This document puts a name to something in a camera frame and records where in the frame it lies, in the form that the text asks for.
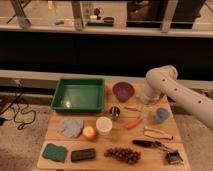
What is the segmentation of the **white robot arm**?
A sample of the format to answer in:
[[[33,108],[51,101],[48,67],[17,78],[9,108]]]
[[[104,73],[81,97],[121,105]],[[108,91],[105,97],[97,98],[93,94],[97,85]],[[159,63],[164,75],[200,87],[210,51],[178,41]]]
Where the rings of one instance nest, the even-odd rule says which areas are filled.
[[[164,93],[213,130],[213,100],[184,87],[177,82],[177,76],[177,69],[172,65],[150,69],[146,73],[140,100],[145,104],[155,104]]]

